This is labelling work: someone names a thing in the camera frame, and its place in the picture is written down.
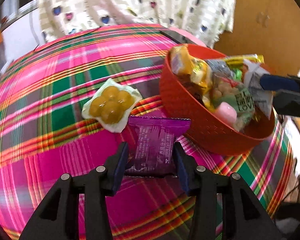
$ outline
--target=green snack package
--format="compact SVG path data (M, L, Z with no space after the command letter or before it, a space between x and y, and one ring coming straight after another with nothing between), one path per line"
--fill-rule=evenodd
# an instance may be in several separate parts
M232 72L234 73L234 80L241 82L242 81L242 71L238 68L234 68L232 70Z
M255 112L252 96L243 83L221 75L213 75L212 104L215 108L222 102L232 106L237 112L234 129L240 131L249 124Z

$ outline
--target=wooden cabinet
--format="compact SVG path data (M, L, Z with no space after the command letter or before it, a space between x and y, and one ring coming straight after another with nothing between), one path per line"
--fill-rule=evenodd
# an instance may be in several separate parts
M294 0L237 0L233 33L220 35L214 49L226 55L263 54L277 75L296 75L300 8Z

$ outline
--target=yellow candy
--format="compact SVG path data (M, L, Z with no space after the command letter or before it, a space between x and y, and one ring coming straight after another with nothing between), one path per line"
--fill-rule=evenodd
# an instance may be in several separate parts
M130 93L125 90L119 91L116 100L118 100L124 110L130 108L134 103L134 98L132 97L132 95L130 95Z
M213 92L213 98L214 99L219 99L221 97L222 97L222 93L219 90L215 89L214 92Z
M112 100L117 97L119 89L115 86L106 87L101 93L107 100Z
M101 119L106 124L118 123L121 120L124 111L125 110L118 101L108 101L102 108Z
M98 117L101 115L103 106L105 105L107 99L104 96L99 96L95 98L90 105L89 114L93 117Z

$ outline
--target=white paper wrapper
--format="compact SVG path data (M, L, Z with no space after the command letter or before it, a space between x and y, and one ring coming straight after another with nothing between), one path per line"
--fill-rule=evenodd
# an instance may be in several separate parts
M260 67L260 63L253 63L247 59L243 63L248 67L244 75L244 85L249 89L253 102L270 119L273 95L271 91L263 90L260 85L260 78L268 71Z
M123 117L122 119L118 122L118 123L114 123L114 124L105 124L101 118L99 117L93 117L89 114L89 109L90 109L90 105L91 105L91 102L99 97L101 95L101 93L103 92L103 90L106 88L106 87L109 87L109 86L115 86L117 87L119 90L125 90L127 92L129 92L133 98L135 99L135 102L134 104L129 108L127 109L124 114L123 114ZM126 127L127 125L127 122L128 122L128 118L129 118L129 114L131 113L131 110L136 106L136 104L142 99L142 95L140 94L140 92L138 91L138 89L134 89L130 86L123 86L123 85L120 85L116 82L114 82L112 80L112 78L109 78L101 88L98 89L98 91L93 95L93 97L83 105L83 108L82 108L82 117L84 119L96 119L99 123L101 123L102 127L110 132L117 132L117 133L120 133L122 132L122 130Z

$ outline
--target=metal screw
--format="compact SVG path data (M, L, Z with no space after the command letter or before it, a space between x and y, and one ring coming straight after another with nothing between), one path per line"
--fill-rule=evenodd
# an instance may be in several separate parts
M201 166L201 165L197 166L197 171L203 172L205 170L206 170L206 167Z
M105 166L98 166L97 168L96 168L96 171L97 172L104 172L106 170L106 167Z
M68 173L64 173L64 174L61 175L62 180L67 180L69 178L70 178L70 175Z
M238 174L238 173L232 173L232 178L234 178L234 179L240 179L241 178L241 176L240 176L240 174Z

